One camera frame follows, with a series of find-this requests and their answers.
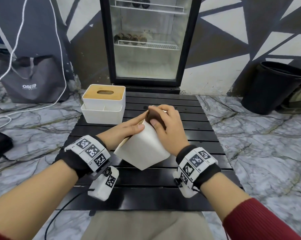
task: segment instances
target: black slatted tabletop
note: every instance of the black slatted tabletop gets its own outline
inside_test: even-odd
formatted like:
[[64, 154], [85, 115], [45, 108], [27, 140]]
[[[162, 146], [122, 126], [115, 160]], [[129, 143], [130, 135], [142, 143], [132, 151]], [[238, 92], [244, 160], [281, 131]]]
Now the black slatted tabletop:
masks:
[[[196, 96], [126, 92], [126, 108], [124, 121], [134, 118], [149, 105], [169, 104], [179, 112], [186, 136], [193, 145], [205, 148], [215, 157], [222, 173], [242, 188], [233, 169], [229, 166], [224, 150], [221, 147], [212, 126], [210, 125]], [[84, 135], [97, 135], [114, 125], [88, 124], [83, 116], [80, 117], [70, 133], [63, 147], [76, 141]], [[62, 157], [64, 150], [60, 150], [57, 157]], [[114, 189], [105, 202], [88, 196], [86, 193], [70, 203], [68, 210], [172, 210], [172, 211], [212, 211], [207, 199], [197, 194], [190, 199], [182, 196], [174, 183], [173, 171], [177, 168], [174, 156], [161, 161], [148, 169], [140, 171], [133, 165], [122, 160], [110, 152], [112, 166], [119, 170], [119, 178]], [[92, 183], [89, 177], [81, 178], [64, 198], [59, 208], [76, 194], [87, 190]]]

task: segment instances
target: bag handle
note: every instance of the bag handle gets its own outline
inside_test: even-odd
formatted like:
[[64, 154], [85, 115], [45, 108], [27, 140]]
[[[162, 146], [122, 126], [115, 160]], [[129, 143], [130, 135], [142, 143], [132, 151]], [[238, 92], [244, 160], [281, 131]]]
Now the bag handle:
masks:
[[12, 66], [12, 70], [22, 79], [30, 79], [33, 76], [33, 69], [34, 69], [34, 58], [30, 58], [30, 74], [28, 77], [21, 76]]

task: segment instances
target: white plastic container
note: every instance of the white plastic container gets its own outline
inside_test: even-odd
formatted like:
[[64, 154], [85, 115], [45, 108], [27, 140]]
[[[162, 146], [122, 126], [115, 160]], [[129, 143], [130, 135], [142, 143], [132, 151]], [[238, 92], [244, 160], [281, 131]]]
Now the white plastic container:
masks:
[[149, 168], [170, 156], [170, 153], [161, 144], [152, 125], [145, 120], [142, 124], [145, 125], [145, 129], [124, 139], [114, 152], [115, 155], [139, 170]]
[[126, 105], [126, 88], [92, 84], [83, 95], [81, 106], [89, 124], [118, 125], [122, 122]]

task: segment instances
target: black refrigerator frame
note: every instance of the black refrigerator frame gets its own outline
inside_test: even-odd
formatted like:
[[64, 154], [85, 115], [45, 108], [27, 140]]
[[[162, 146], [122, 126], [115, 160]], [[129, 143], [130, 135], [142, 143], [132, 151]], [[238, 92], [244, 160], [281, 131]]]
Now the black refrigerator frame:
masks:
[[182, 82], [184, 70], [187, 62], [188, 53], [195, 30], [195, 25], [200, 10], [202, 0], [192, 0], [186, 34], [181, 49], [179, 65], [175, 80], [152, 79], [152, 78], [129, 78], [116, 76], [115, 54], [113, 43], [113, 30], [111, 21], [111, 9], [109, 0], [100, 0], [101, 16], [103, 22], [105, 45], [108, 60], [108, 70], [110, 82], [115, 85], [131, 85], [131, 86], [156, 86], [156, 87], [179, 87]]

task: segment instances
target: person's right hand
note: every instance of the person's right hand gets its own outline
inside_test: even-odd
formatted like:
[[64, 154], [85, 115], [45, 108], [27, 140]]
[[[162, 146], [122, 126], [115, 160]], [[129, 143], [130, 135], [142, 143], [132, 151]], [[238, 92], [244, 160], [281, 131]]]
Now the person's right hand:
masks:
[[159, 113], [164, 121], [166, 130], [164, 130], [163, 126], [155, 119], [151, 119], [150, 123], [155, 128], [163, 147], [170, 154], [177, 156], [184, 147], [189, 145], [179, 112], [175, 110], [173, 106], [165, 104], [158, 107], [149, 106], [148, 109]]

